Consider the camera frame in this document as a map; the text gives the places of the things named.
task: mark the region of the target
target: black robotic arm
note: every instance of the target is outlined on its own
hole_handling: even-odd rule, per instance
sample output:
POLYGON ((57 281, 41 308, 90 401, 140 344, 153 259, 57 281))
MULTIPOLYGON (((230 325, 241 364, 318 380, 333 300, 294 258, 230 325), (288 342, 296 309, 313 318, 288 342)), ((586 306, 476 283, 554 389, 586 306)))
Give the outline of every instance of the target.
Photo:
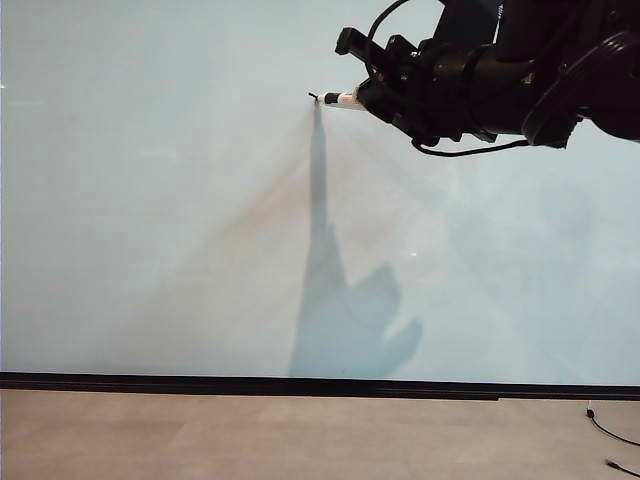
POLYGON ((365 63, 357 100, 419 150, 465 133, 564 148, 584 118, 640 141, 638 0, 441 0, 432 38, 374 43, 379 24, 407 1, 368 36, 345 28, 336 52, 365 63))

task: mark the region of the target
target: marker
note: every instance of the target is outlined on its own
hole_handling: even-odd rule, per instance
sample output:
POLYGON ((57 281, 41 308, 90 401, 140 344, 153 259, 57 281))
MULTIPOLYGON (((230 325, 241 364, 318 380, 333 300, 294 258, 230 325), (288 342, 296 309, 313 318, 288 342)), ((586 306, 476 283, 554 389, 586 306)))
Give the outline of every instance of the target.
POLYGON ((309 95, 315 98, 316 102, 327 107, 366 110, 356 98, 355 93, 323 93, 322 95, 315 95, 309 92, 309 95))

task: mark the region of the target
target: black baseboard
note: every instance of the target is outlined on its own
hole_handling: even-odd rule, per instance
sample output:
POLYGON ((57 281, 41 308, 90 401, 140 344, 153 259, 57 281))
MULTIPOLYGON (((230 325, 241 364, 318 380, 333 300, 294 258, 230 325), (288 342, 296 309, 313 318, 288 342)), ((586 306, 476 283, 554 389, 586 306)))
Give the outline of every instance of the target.
POLYGON ((0 388, 173 395, 439 398, 451 400, 499 400, 501 398, 640 400, 640 386, 527 385, 302 378, 159 377, 55 373, 0 373, 0 388))

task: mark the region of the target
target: cable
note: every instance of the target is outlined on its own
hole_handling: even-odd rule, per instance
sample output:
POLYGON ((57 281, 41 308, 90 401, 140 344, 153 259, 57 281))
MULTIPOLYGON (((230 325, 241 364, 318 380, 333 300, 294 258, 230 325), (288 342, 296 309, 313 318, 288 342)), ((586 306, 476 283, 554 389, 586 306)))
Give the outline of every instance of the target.
POLYGON ((640 473, 636 473, 636 472, 632 472, 631 470, 627 470, 626 468, 618 465, 616 462, 612 462, 611 460, 607 459, 606 460, 606 464, 609 465, 611 468, 615 469, 615 470, 620 470, 621 472, 624 472, 626 474, 631 475, 632 477, 637 477, 640 478, 640 473))
POLYGON ((416 139, 411 141, 411 145, 413 145, 416 149, 426 155, 433 155, 435 157, 446 157, 446 158, 454 158, 454 157, 466 157, 468 155, 477 155, 479 153, 491 153, 491 152, 499 152, 501 150, 508 150, 510 148, 517 147, 528 147, 529 142, 526 140, 518 140, 517 142, 507 143, 506 145, 498 145, 496 147, 488 147, 488 148, 478 148, 476 150, 466 150, 464 152, 439 152, 436 150, 430 150, 428 148, 424 148, 420 142, 416 139))
POLYGON ((592 409, 592 408, 587 408, 587 417, 589 417, 591 419, 591 422, 593 423, 593 425, 599 429, 601 432, 606 433, 607 435, 620 440, 621 442, 624 443, 628 443, 629 445, 635 445, 636 447, 640 447, 640 443, 638 442, 634 442, 632 440, 628 440, 626 438, 621 437, 620 435, 616 435, 613 432, 610 432, 609 430, 607 430, 606 428, 604 428, 602 425, 600 425, 598 423, 598 421, 596 420, 596 412, 592 409))

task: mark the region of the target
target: beige floor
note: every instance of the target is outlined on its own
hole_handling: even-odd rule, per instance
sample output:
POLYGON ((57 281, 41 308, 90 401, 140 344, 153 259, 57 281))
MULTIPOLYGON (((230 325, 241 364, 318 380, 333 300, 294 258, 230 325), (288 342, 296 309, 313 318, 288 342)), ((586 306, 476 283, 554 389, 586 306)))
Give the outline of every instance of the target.
MULTIPOLYGON (((5 391, 2 478, 631 478, 603 459, 640 470, 640 448, 585 405, 5 391)), ((594 407, 640 439, 640 403, 594 407)))

